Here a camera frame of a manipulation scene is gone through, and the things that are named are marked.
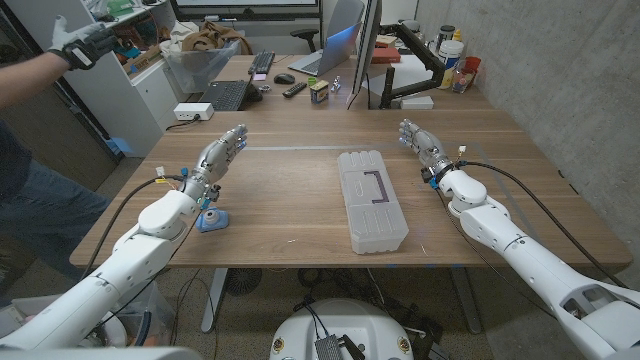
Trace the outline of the person's black white gloved hand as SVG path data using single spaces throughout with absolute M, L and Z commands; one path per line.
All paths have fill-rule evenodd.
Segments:
M 48 52 L 57 55 L 69 65 L 69 70 L 89 70 L 97 61 L 118 45 L 114 31 L 98 22 L 72 32 L 66 31 L 67 20 L 57 15 Z

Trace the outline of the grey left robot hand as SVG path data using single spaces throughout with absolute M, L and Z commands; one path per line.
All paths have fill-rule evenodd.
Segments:
M 216 202 L 220 186 L 217 182 L 227 173 L 234 157 L 246 146 L 247 127 L 239 124 L 206 146 L 179 190 L 200 203 Z

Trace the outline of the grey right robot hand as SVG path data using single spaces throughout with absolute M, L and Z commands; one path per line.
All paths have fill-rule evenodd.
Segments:
M 443 145 L 435 135 L 409 119 L 400 123 L 399 133 L 399 142 L 418 155 L 423 165 L 421 173 L 425 182 L 438 185 L 448 172 L 455 169 L 454 163 L 448 158 Z

